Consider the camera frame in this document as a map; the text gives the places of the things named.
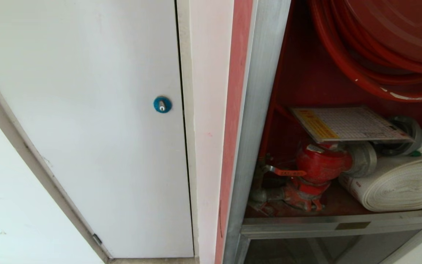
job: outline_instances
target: white canvas hose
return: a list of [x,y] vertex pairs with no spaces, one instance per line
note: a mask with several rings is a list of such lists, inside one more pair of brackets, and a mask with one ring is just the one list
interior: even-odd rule
[[370,211],[422,208],[422,156],[382,157],[368,177],[340,176],[339,181]]

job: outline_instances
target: door hinge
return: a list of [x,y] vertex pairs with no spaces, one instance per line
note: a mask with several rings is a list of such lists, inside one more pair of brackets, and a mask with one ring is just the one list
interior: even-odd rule
[[100,240],[99,236],[97,236],[96,234],[92,235],[92,238],[95,240],[95,242],[99,245],[102,246],[102,241]]

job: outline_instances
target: metal cabinet frame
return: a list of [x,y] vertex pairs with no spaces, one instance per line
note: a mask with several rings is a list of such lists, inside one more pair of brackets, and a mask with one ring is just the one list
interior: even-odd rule
[[[244,105],[238,136],[235,175],[224,245],[223,264],[242,264],[253,239],[313,238],[418,230],[382,261],[393,263],[422,242],[422,210],[336,217],[244,219],[253,170],[280,57],[291,0],[253,0],[248,40]],[[370,222],[364,229],[337,230],[340,223]]]

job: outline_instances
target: glass panel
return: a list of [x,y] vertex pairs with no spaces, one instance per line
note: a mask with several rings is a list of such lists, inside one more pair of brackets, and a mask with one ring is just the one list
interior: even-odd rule
[[378,264],[420,230],[321,238],[252,240],[245,264]]

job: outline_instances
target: red fire hose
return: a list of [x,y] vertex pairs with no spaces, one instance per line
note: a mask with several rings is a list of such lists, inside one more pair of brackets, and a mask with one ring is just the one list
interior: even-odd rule
[[[335,64],[350,80],[367,92],[384,99],[422,102],[421,90],[398,92],[385,87],[422,83],[422,62],[407,59],[377,42],[353,17],[345,0],[309,0],[309,3],[321,42]],[[342,40],[374,65],[405,74],[385,74],[368,69],[352,57]]]

